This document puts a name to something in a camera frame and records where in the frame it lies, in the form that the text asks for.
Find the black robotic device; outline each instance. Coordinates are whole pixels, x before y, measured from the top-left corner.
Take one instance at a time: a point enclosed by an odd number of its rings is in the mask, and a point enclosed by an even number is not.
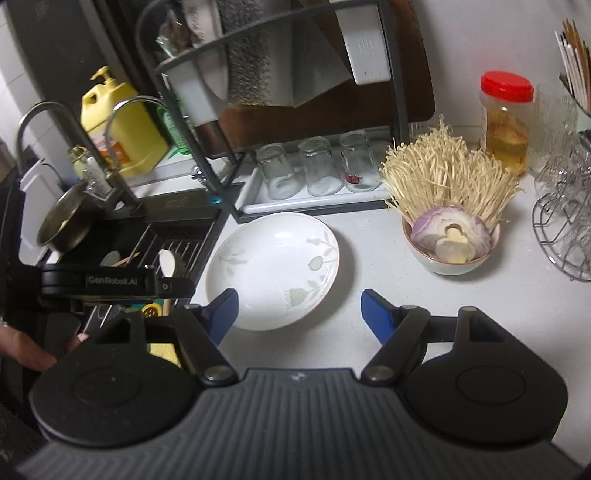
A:
[[[372,290],[361,311],[382,348],[359,379],[350,369],[250,369],[240,379],[216,346],[238,314],[233,290],[169,317],[120,314],[35,383],[31,406],[51,442],[18,471],[60,480],[566,480],[580,472],[550,441],[566,409],[563,380],[483,312],[437,317]],[[182,368],[150,355],[149,342],[173,343]],[[423,363],[430,342],[453,348]]]

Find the metal pot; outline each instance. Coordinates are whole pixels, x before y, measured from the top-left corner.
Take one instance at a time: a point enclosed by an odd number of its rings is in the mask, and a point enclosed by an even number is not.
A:
[[[88,193],[86,188],[87,183],[79,181],[61,196],[37,232],[39,245],[48,245],[61,253],[69,252],[84,240],[98,219],[115,207],[121,196],[119,189],[113,189],[102,200]]]

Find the ribbed gray surface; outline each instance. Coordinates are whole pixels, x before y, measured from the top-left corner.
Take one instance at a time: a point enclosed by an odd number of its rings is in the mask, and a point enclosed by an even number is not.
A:
[[[206,391],[150,442],[115,451],[54,443],[19,470],[39,480],[571,480],[580,468],[549,443],[512,452],[450,445],[418,426],[392,390],[363,387],[350,370],[258,370]]]

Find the bowl of vegetables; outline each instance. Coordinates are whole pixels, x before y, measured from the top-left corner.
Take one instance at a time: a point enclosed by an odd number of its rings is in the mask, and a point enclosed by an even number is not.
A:
[[[415,244],[411,240],[413,227],[411,227],[404,218],[402,219],[402,231],[404,232],[404,236],[408,241],[408,246],[411,252],[413,253],[414,258],[416,258],[429,270],[440,275],[462,275],[464,273],[468,273],[474,270],[475,268],[480,267],[480,265],[482,265],[486,261],[486,259],[491,256],[492,251],[499,243],[499,234],[501,233],[501,227],[497,223],[495,229],[492,231],[491,249],[487,254],[463,262],[449,262],[440,260],[433,251],[429,251]],[[451,233],[453,237],[455,232],[452,232],[450,229],[448,229],[448,233]]]
[[[402,215],[411,252],[429,270],[462,275],[499,242],[501,215],[519,179],[482,150],[440,129],[389,149],[380,169],[388,206]]]

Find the human hand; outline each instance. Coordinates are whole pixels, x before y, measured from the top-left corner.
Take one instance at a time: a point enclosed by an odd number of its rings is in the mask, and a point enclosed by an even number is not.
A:
[[[66,351],[76,348],[88,337],[85,333],[74,335],[66,345]],[[0,356],[15,359],[22,366],[44,372],[53,367],[56,358],[38,346],[26,333],[10,326],[0,326]]]

